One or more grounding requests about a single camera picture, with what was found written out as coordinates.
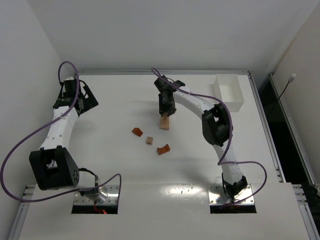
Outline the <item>orange triangular wood block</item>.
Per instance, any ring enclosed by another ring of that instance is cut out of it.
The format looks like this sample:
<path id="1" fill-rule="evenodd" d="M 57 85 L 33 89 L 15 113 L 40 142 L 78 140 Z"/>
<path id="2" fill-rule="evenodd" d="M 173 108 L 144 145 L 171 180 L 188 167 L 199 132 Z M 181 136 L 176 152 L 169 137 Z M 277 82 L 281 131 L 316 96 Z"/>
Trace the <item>orange triangular wood block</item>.
<path id="1" fill-rule="evenodd" d="M 136 136 L 138 136 L 138 137 L 141 137 L 143 135 L 142 130 L 140 128 L 138 128 L 138 127 L 135 127 L 131 132 L 133 134 L 135 134 Z"/>

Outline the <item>light wood cube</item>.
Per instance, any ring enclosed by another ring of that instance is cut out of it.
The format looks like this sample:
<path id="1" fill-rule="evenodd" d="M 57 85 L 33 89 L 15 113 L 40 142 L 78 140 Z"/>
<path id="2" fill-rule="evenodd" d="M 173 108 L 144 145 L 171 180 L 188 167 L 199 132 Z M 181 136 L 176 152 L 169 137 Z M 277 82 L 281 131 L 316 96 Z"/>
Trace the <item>light wood cube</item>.
<path id="1" fill-rule="evenodd" d="M 154 138 L 151 137 L 151 136 L 148 136 L 148 137 L 146 138 L 146 144 L 148 144 L 148 145 L 152 145 L 152 144 L 153 144 L 153 141 L 154 141 Z"/>

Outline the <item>white perforated plastic box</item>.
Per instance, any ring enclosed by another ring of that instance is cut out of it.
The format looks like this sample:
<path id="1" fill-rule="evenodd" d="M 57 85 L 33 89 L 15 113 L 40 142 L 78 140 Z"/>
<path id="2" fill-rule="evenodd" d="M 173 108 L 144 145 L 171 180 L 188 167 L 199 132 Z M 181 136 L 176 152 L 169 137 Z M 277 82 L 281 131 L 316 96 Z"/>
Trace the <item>white perforated plastic box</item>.
<path id="1" fill-rule="evenodd" d="M 237 113 L 245 100 L 236 74 L 217 74 L 213 83 L 214 96 L 222 100 L 229 111 Z"/>

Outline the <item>long plain wood block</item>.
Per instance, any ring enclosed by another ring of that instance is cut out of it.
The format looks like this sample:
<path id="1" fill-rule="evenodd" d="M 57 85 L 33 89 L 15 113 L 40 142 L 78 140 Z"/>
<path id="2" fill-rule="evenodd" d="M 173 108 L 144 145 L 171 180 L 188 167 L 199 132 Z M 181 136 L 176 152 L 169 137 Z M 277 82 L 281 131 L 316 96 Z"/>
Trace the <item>long plain wood block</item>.
<path id="1" fill-rule="evenodd" d="M 168 117 L 163 118 L 163 129 L 164 130 L 170 129 L 170 119 Z"/>

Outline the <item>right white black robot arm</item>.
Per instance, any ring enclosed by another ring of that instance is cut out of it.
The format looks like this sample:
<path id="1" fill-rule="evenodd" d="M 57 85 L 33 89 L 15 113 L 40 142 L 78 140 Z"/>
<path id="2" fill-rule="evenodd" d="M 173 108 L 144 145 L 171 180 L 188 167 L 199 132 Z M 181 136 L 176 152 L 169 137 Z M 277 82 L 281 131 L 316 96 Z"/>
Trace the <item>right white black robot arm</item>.
<path id="1" fill-rule="evenodd" d="M 205 97 L 192 93 L 180 80 L 169 82 L 165 75 L 158 77 L 154 85 L 159 91 L 159 114 L 170 117 L 180 104 L 200 118 L 202 135 L 207 143 L 213 146 L 222 168 L 222 186 L 226 196 L 235 199 L 248 185 L 240 169 L 232 146 L 233 125 L 226 105 L 218 100 L 213 103 Z"/>

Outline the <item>long engraved wood block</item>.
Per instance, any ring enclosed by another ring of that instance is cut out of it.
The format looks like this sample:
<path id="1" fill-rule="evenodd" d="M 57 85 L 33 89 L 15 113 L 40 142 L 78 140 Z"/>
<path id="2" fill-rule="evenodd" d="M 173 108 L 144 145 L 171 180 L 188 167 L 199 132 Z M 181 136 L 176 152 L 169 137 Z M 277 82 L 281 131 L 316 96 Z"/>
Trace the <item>long engraved wood block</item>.
<path id="1" fill-rule="evenodd" d="M 167 123 L 167 118 L 161 116 L 160 120 L 159 120 L 159 128 L 162 129 L 162 130 L 165 130 L 166 129 L 166 123 Z"/>

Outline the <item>light wood cube letter H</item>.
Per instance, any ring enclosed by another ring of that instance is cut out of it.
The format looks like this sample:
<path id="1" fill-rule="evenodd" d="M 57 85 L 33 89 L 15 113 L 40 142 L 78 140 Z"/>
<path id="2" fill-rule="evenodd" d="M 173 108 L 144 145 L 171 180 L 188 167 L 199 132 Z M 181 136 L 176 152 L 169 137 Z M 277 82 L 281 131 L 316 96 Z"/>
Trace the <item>light wood cube letter H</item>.
<path id="1" fill-rule="evenodd" d="M 169 114 L 167 112 L 165 112 L 163 115 L 162 115 L 163 118 L 168 118 L 169 117 Z"/>

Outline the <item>orange arch wood block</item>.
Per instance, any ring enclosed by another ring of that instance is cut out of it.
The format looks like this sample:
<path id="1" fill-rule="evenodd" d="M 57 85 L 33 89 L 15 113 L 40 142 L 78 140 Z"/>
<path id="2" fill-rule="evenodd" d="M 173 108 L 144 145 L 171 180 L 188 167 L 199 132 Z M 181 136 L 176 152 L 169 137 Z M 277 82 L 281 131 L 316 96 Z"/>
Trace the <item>orange arch wood block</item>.
<path id="1" fill-rule="evenodd" d="M 165 153 L 168 153 L 170 150 L 171 150 L 170 146 L 168 144 L 166 144 L 163 147 L 158 147 L 156 151 L 157 151 L 157 154 L 160 156 Z"/>

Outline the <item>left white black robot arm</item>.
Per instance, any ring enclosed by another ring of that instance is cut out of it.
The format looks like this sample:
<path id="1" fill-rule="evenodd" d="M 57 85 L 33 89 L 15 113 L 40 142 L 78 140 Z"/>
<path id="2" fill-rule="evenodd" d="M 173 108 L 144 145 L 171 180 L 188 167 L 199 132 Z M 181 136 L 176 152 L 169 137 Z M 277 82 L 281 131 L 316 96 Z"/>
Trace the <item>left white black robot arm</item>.
<path id="1" fill-rule="evenodd" d="M 42 191 L 77 189 L 91 199 L 100 191 L 99 178 L 91 170 L 79 168 L 69 153 L 73 128 L 79 116 L 98 105 L 89 86 L 82 80 L 67 79 L 53 105 L 54 123 L 39 147 L 29 155 L 38 187 Z"/>

